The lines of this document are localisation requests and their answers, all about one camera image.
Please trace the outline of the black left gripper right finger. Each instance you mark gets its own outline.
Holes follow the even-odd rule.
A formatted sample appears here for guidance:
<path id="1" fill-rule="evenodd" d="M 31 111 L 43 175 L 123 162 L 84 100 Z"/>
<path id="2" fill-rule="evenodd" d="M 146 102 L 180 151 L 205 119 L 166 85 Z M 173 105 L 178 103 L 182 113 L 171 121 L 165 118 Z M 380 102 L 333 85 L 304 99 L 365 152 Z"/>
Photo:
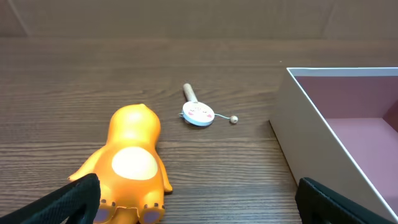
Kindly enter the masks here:
<path id="1" fill-rule="evenodd" d="M 303 224 L 393 224 L 308 177 L 300 179 L 295 201 Z"/>

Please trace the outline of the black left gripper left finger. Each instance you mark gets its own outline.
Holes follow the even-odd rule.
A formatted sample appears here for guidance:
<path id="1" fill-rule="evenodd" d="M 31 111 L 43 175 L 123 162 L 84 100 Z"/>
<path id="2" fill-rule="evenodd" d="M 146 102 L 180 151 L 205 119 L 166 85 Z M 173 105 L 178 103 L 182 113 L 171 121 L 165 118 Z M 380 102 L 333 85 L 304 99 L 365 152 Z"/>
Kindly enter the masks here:
<path id="1" fill-rule="evenodd" d="M 100 181 L 87 174 L 1 217 L 1 224 L 90 224 L 100 205 Z"/>

